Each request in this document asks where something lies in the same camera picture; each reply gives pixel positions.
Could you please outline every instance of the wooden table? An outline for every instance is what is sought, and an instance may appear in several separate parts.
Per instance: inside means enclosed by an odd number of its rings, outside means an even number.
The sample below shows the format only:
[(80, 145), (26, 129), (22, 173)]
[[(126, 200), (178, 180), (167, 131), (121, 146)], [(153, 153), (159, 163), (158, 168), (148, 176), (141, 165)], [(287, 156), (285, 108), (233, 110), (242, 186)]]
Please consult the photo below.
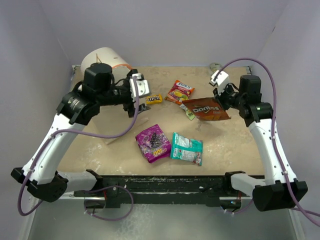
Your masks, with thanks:
[[(175, 80), (194, 87), (191, 99), (212, 97), (213, 87), (208, 84), (210, 73), (207, 67), (137, 67), (148, 80), (153, 94), (164, 97)], [(237, 86), (244, 67), (230, 67), (226, 72)], [(82, 80), (80, 69), (76, 71), (76, 82)], [(100, 175), (224, 175), (230, 171), (245, 171), (247, 174), (263, 175), (264, 169), (256, 143), (246, 128), (238, 111), (227, 111), (230, 120), (190, 121), (185, 111), (177, 104), (164, 100), (151, 105), (151, 110), (139, 115), (139, 123), (126, 135), (109, 143), (108, 140), (78, 135), (62, 159), (58, 170), (82, 172), (92, 169)], [(105, 106), (95, 116), (86, 132), (116, 134), (127, 128), (132, 119), (120, 106)], [(183, 160), (162, 158), (148, 163), (143, 157), (135, 136), (142, 130), (158, 124), (172, 141), (172, 133), (178, 132), (186, 138), (203, 140), (202, 166)]]

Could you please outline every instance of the teal snack bag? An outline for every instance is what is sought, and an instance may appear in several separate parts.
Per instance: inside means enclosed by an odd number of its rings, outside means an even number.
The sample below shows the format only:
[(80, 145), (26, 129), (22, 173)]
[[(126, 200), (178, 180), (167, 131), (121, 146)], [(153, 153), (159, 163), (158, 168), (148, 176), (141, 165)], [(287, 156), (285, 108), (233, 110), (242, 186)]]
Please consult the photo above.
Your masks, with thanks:
[(172, 159), (193, 162), (201, 166), (203, 148), (204, 144), (202, 141), (188, 139), (174, 132), (170, 157)]

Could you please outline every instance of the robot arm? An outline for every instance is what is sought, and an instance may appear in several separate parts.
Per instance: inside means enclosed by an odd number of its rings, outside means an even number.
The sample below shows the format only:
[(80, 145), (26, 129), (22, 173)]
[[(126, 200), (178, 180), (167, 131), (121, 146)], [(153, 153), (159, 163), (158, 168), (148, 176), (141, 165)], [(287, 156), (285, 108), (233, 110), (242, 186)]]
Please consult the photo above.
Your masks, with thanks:
[[(244, 119), (257, 144), (264, 167), (264, 181), (250, 177), (244, 172), (226, 173), (230, 186), (253, 197), (254, 204), (260, 211), (294, 207), (295, 204), (289, 194), (286, 179), (272, 144), (273, 108), (269, 103), (261, 102), (260, 78), (254, 75), (243, 75), (237, 88), (230, 82), (228, 74), (223, 71), (214, 81), (217, 73), (218, 71), (212, 75), (210, 81), (210, 84), (216, 87), (213, 90), (214, 98), (224, 110), (229, 108), (239, 110), (239, 115)], [(304, 181), (299, 182), (291, 169), (279, 140), (277, 125), (275, 125), (274, 136), (293, 192), (299, 201), (308, 190), (307, 184)]]
[(91, 118), (100, 112), (100, 106), (123, 104), (129, 117), (135, 112), (134, 99), (136, 89), (133, 77), (137, 80), (139, 97), (150, 94), (147, 80), (136, 69), (132, 69), (122, 85), (116, 85), (112, 68), (104, 63), (94, 63), (84, 73), (83, 82), (78, 83), (73, 91), (67, 93), (57, 108), (53, 123), (34, 156), (24, 167), (14, 168), (13, 178), (22, 183), (32, 168), (32, 163), (41, 151), (48, 138), (58, 130), (67, 130), (57, 134), (44, 148), (31, 175), (27, 186), (28, 191), (36, 198), (54, 202), (65, 192), (91, 190), (100, 176), (92, 170), (84, 172), (58, 172), (57, 167), (78, 135), (72, 131), (82, 131)]

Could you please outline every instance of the green snack packet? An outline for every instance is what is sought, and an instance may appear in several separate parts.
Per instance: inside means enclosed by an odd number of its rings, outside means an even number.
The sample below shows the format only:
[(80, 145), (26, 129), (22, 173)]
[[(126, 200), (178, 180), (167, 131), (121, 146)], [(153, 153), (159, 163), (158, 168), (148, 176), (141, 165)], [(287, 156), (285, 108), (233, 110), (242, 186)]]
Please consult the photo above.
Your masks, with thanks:
[(190, 120), (193, 120), (196, 117), (196, 115), (194, 115), (183, 103), (180, 105), (180, 108), (185, 110), (185, 114)]
[(174, 132), (170, 157), (172, 159), (193, 162), (201, 166), (203, 148), (204, 144), (202, 141), (188, 139)]

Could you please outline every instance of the gray wall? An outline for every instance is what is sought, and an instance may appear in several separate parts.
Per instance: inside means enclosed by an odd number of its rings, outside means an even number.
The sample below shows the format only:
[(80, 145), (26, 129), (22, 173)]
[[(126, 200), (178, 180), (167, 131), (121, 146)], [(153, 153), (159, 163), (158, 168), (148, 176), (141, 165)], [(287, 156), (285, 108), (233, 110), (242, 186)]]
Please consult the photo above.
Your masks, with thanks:
[(0, 235), (14, 240), (25, 218), (17, 211), (21, 185), (10, 172), (41, 143), (72, 68), (36, 0), (0, 1), (0, 43)]
[[(308, 184), (301, 205), (320, 213), (320, 1), (293, 0), (285, 8), (259, 59), (271, 70), (277, 89), (277, 122), (288, 161), (300, 181)], [(272, 100), (270, 80), (261, 69), (265, 101)], [(301, 217), (308, 240), (320, 228)]]
[(134, 66), (207, 66), (258, 57), (288, 0), (40, 2), (72, 64), (111, 47)]

